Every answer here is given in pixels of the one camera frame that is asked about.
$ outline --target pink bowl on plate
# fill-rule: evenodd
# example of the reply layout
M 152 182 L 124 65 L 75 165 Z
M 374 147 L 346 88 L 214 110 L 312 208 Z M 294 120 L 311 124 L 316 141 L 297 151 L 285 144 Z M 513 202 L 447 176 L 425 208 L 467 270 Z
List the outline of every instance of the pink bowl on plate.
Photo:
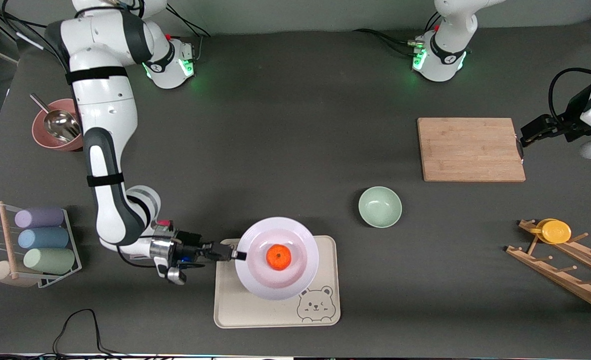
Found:
M 70 112 L 72 116 L 78 119 L 76 113 L 76 105 L 74 105 L 73 98 L 61 98 L 60 100 L 53 101 L 49 104 L 49 109 L 65 110 Z M 77 151 L 83 147 L 83 135 L 79 134 L 65 144 L 62 141 L 56 139 L 53 135 L 49 134 L 45 129 L 45 117 L 47 113 L 44 110 L 40 110 L 33 119 L 33 126 L 31 127 L 31 135 L 37 145 L 42 148 L 53 149 L 58 151 Z

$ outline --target bear drawing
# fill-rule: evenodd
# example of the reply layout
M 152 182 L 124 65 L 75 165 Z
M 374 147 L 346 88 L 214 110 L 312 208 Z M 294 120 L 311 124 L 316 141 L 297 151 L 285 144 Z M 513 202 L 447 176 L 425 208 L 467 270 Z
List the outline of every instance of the bear drawing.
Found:
M 329 286 L 324 286 L 319 290 L 304 290 L 300 293 L 297 316 L 302 319 L 302 322 L 331 322 L 335 315 L 333 293 L 334 290 Z

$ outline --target dark gray tabletop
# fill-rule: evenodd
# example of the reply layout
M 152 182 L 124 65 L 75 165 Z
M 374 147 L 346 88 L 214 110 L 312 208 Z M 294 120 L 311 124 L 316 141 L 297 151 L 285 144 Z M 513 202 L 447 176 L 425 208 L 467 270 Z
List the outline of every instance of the dark gray tabletop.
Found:
M 29 93 L 53 101 L 70 92 L 56 62 L 29 51 L 0 113 L 0 200 L 68 207 L 84 269 L 46 289 L 0 283 L 0 352 L 48 351 L 67 315 L 93 308 L 105 346 L 127 353 L 591 359 L 591 306 L 502 251 L 527 244 L 517 219 L 546 217 L 588 231 L 591 247 L 591 161 L 579 156 L 581 142 L 527 148 L 524 183 L 424 182 L 416 125 L 510 117 L 519 129 L 548 112 L 552 77 L 591 68 L 591 22 L 482 29 L 471 48 L 441 84 L 357 32 L 207 38 L 197 76 L 172 90 L 128 69 L 139 125 L 122 169 L 127 187 L 158 191 L 161 218 L 222 240 L 285 216 L 336 240 L 335 326 L 245 330 L 214 324 L 215 266 L 170 285 L 101 247 L 83 154 L 31 137 L 38 109 Z M 590 82 L 561 79 L 558 109 Z M 392 228 L 357 218 L 357 197 L 376 185 L 403 202 Z M 90 317 L 71 322 L 60 349 L 95 351 Z

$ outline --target white plate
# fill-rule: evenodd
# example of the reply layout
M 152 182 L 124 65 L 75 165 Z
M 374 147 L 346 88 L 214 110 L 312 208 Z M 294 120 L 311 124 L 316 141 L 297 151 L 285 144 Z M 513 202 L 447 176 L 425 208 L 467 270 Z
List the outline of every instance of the white plate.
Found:
M 291 264 L 282 271 L 269 267 L 266 253 L 272 245 L 287 246 Z M 236 260 L 240 282 L 255 296 L 267 300 L 285 300 L 305 291 L 316 277 L 318 245 L 312 233 L 294 219 L 273 217 L 258 221 L 240 239 L 238 251 L 246 260 Z

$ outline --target yellow mug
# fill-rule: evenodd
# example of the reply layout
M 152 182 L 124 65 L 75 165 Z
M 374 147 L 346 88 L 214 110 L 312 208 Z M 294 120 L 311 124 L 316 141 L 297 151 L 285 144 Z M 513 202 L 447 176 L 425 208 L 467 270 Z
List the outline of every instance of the yellow mug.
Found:
M 529 233 L 552 245 L 566 243 L 572 238 L 572 230 L 569 225 L 554 218 L 543 219 L 534 228 L 529 228 Z

